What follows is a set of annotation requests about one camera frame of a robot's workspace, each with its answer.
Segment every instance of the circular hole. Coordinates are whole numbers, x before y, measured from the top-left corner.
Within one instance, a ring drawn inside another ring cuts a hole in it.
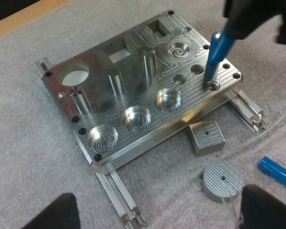
[[[173,57],[184,57],[190,52],[190,47],[186,43],[176,42],[170,45],[168,53]]]
[[[89,132],[88,141],[95,152],[106,152],[117,143],[118,133],[110,125],[98,125]]]
[[[186,32],[189,32],[189,31],[191,31],[192,30],[192,28],[191,27],[189,27],[189,26],[186,26],[186,28],[184,29]]]
[[[239,79],[239,78],[240,78],[240,74],[234,73],[234,74],[233,74],[233,78],[234,78],[234,79]]]
[[[224,64],[223,64],[223,68],[224,68],[224,69],[229,69],[229,68],[230,68],[230,65],[227,64],[227,63],[224,63]]]
[[[194,64],[191,67],[191,72],[194,73],[194,74],[201,74],[201,73],[204,72],[204,68],[200,64]]]
[[[51,72],[46,72],[44,75],[45,75],[46,77],[50,77],[50,76],[52,75],[52,73],[51,73]]]
[[[186,81],[186,77],[182,74],[178,74],[173,77],[173,81],[175,84],[184,84]]]
[[[87,132],[86,128],[81,128],[81,129],[78,130],[78,133],[80,135],[84,135],[84,134],[86,134],[86,132]]]
[[[58,95],[57,95],[58,99],[64,99],[65,97],[66,97],[65,92],[59,92]]]
[[[96,154],[93,159],[96,161],[96,162],[99,162],[102,160],[102,155],[101,154]]]
[[[56,78],[65,86],[75,86],[82,83],[89,75],[89,66],[83,61],[72,61],[62,65]]]
[[[78,117],[78,116],[74,116],[73,118],[72,118],[72,122],[73,123],[76,123],[76,122],[78,122],[80,120],[80,118]]]
[[[220,85],[218,82],[216,81],[209,81],[207,84],[206,84],[206,88],[209,90],[209,91],[216,91],[220,88]]]
[[[125,129],[133,132],[145,130],[151,122],[151,113],[142,106],[127,108],[122,116],[122,125]]]
[[[182,105],[182,95],[179,91],[164,88],[157,92],[154,104],[156,108],[164,113],[179,110]]]
[[[139,224],[139,221],[137,220],[137,218],[132,218],[132,225],[136,227],[138,224]]]

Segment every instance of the black screw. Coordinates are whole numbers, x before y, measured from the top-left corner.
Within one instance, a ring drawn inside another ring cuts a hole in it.
[[[96,162],[99,162],[99,161],[102,160],[102,155],[101,155],[101,154],[97,154],[97,155],[94,156],[93,159],[94,159]]]
[[[47,77],[50,77],[52,75],[52,73],[51,72],[46,72],[44,75],[47,76]]]
[[[234,74],[233,74],[233,78],[234,78],[234,79],[239,79],[239,78],[240,78],[240,74],[234,73]]]
[[[84,135],[85,133],[87,133],[87,130],[86,130],[86,128],[81,128],[81,129],[79,129],[78,133],[80,135]]]
[[[76,122],[78,122],[80,120],[80,118],[78,117],[78,116],[74,116],[73,118],[72,118],[72,122],[73,123],[76,123]]]
[[[229,69],[229,68],[230,68],[230,65],[227,64],[227,63],[224,63],[224,64],[223,64],[223,68],[224,68],[224,69]]]

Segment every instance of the black object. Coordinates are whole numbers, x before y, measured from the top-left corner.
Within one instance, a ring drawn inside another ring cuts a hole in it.
[[[233,78],[234,78],[234,79],[239,79],[239,78],[240,78],[240,74],[234,73],[234,74],[233,74]]]
[[[73,118],[72,118],[72,122],[73,123],[76,123],[76,122],[78,122],[80,120],[80,118],[78,117],[78,116],[74,116]]]
[[[50,77],[50,76],[52,75],[52,73],[51,73],[51,72],[46,72],[44,75],[45,75],[46,77]]]
[[[64,193],[47,206],[22,229],[80,229],[76,197]]]
[[[204,49],[209,49],[209,48],[210,48],[210,46],[208,44],[204,45]]]
[[[224,68],[224,69],[229,69],[229,68],[230,68],[230,65],[227,64],[227,63],[224,63],[224,64],[223,64],[223,68]]]
[[[224,17],[228,18],[225,36],[244,39],[275,15],[282,14],[277,42],[286,44],[286,0],[226,0]]]
[[[86,130],[86,128],[81,128],[81,129],[79,129],[78,133],[79,133],[80,135],[84,135],[84,134],[87,133],[87,130]]]
[[[39,0],[0,0],[0,20],[38,2]]]
[[[240,229],[286,229],[286,205],[256,185],[242,191]]]
[[[96,162],[99,162],[102,160],[102,155],[101,154],[97,154],[93,157],[93,159],[96,161]]]

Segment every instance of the machined aluminum plate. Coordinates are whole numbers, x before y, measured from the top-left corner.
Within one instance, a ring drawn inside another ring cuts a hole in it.
[[[203,89],[208,45],[170,10],[44,74],[96,172],[113,171],[236,95],[243,77],[226,59]]]

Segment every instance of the counterbore hole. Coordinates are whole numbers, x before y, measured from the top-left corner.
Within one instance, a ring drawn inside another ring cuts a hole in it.
[[[84,134],[87,133],[87,130],[86,130],[86,128],[81,128],[81,129],[79,129],[78,133],[79,133],[80,135],[84,135]]]
[[[194,74],[201,74],[201,73],[204,72],[204,68],[200,64],[194,64],[191,67],[191,72],[194,73]]]
[[[65,98],[65,96],[66,96],[65,92],[59,92],[57,95],[57,98],[63,99],[63,98]]]
[[[173,78],[175,84],[184,84],[186,81],[186,77],[182,74],[175,75]]]
[[[224,69],[229,69],[229,68],[230,68],[230,65],[227,64],[227,63],[224,63],[224,64],[223,64],[223,68],[224,68]]]
[[[219,83],[216,82],[216,81],[209,81],[207,84],[206,84],[206,87],[209,91],[216,91],[219,89]]]
[[[234,79],[239,79],[239,78],[240,78],[240,74],[234,73],[234,74],[233,74],[233,78],[234,78]]]
[[[137,218],[132,218],[132,225],[133,226],[137,226],[139,223],[139,221],[137,220]]]
[[[93,157],[93,159],[96,161],[96,162],[99,162],[102,160],[102,155],[101,154],[97,154]]]
[[[186,28],[185,28],[185,31],[186,31],[186,32],[189,32],[189,31],[191,31],[191,30],[192,30],[192,28],[191,28],[191,27],[186,26]]]
[[[46,72],[46,73],[45,73],[45,76],[47,76],[47,77],[50,77],[51,75],[52,75],[51,72]]]
[[[57,81],[65,86],[75,86],[87,79],[89,65],[84,61],[70,61],[62,65],[55,74]]]
[[[73,123],[76,123],[76,122],[78,122],[80,120],[80,118],[78,117],[78,116],[74,116],[73,118],[72,118],[72,122]]]

